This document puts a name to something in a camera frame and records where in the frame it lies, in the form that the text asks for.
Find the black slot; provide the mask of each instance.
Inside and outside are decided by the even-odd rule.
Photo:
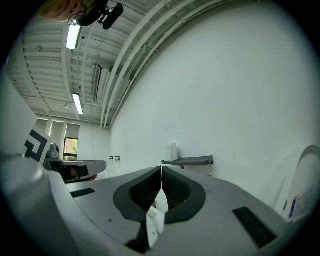
[[[79,177],[85,177],[89,175],[89,171],[86,165],[78,166]]]
[[[74,192],[71,192],[71,196],[73,198],[78,198],[78,197],[82,197],[82,196],[85,196],[85,195],[89,195],[91,193],[94,193],[96,192],[95,190],[93,190],[92,188],[86,188],[86,189],[82,189],[82,190],[78,190],[78,191],[74,191]]]
[[[162,167],[162,189],[169,207],[166,224],[192,219],[206,202],[205,189],[199,183],[165,166]]]
[[[260,248],[276,239],[276,236],[247,207],[232,212]]]

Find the black panel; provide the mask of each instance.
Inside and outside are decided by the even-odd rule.
[[[168,167],[162,167],[162,188],[169,207],[165,214],[166,224],[192,219],[205,204],[205,189],[199,183]]]
[[[65,166],[65,165],[61,166],[60,164],[61,162],[57,163],[57,166],[59,166],[58,172],[60,173],[64,182],[68,180],[73,180],[76,178],[71,175],[70,166]]]
[[[232,212],[260,248],[276,239],[276,236],[247,207]]]
[[[89,171],[86,165],[78,166],[78,175],[80,178],[89,175]]]
[[[161,189],[161,172],[157,172],[132,187],[129,196],[138,206],[149,211]]]
[[[96,192],[96,191],[94,191],[92,188],[86,188],[86,189],[71,192],[70,194],[73,198],[78,198],[78,197],[82,197],[85,195],[89,195],[94,192]]]
[[[120,3],[116,3],[112,7],[112,11],[109,12],[106,16],[106,19],[102,22],[102,27],[104,30],[108,30],[116,22],[116,20],[123,14],[124,7]]]
[[[191,187],[187,183],[169,172],[165,172],[162,178],[162,188],[168,201],[169,210],[181,205],[190,197]]]

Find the fluorescent light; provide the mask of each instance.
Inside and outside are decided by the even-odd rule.
[[[74,50],[77,48],[81,27],[71,25],[69,27],[68,39],[66,40],[66,47]]]
[[[80,102],[80,95],[78,93],[74,93],[73,95],[73,101],[76,107],[76,110],[78,111],[79,115],[83,115],[83,111],[82,111],[82,106],[81,106],[81,102]]]

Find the white wall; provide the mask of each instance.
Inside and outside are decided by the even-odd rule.
[[[77,124],[69,123],[66,128],[65,136],[69,138],[78,138],[79,137],[80,126]]]
[[[52,128],[50,132],[50,137],[51,137],[51,143],[56,143],[61,150],[63,150],[63,147],[60,147],[62,137],[63,137],[63,129],[64,129],[64,123],[63,122],[53,122],[52,123]]]
[[[45,115],[37,114],[38,118],[46,118]],[[98,179],[108,177],[110,168],[110,131],[101,129],[97,123],[77,121],[60,117],[52,117],[53,121],[66,122],[80,125],[78,135],[77,160],[105,160],[107,170],[98,174]]]
[[[151,64],[111,128],[116,175],[179,157],[259,196],[293,148],[320,144],[319,62],[275,4],[233,7],[193,25]]]
[[[34,126],[39,128],[40,131],[45,133],[46,128],[47,128],[47,124],[48,124],[48,120],[38,119]]]
[[[20,97],[9,76],[0,73],[0,152],[24,154],[37,117]]]

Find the white column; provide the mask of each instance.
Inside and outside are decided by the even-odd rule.
[[[64,150],[65,150],[65,138],[66,138],[66,133],[67,133],[67,127],[68,123],[64,122],[63,128],[62,128],[62,135],[61,135],[61,142],[59,145],[59,155],[60,159],[64,159]]]
[[[50,133],[51,133],[52,123],[53,123],[52,118],[49,117],[48,123],[46,124],[45,132],[44,132],[48,136],[50,136]]]

